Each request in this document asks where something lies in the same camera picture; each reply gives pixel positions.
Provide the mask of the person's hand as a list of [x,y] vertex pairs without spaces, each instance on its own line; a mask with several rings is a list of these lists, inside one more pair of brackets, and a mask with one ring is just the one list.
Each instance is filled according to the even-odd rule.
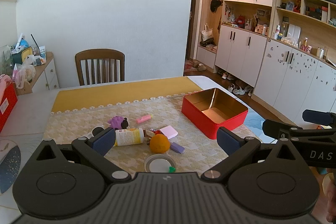
[[327,202],[327,221],[330,223],[335,222],[335,179],[333,173],[328,173],[323,179],[323,192],[328,198]]

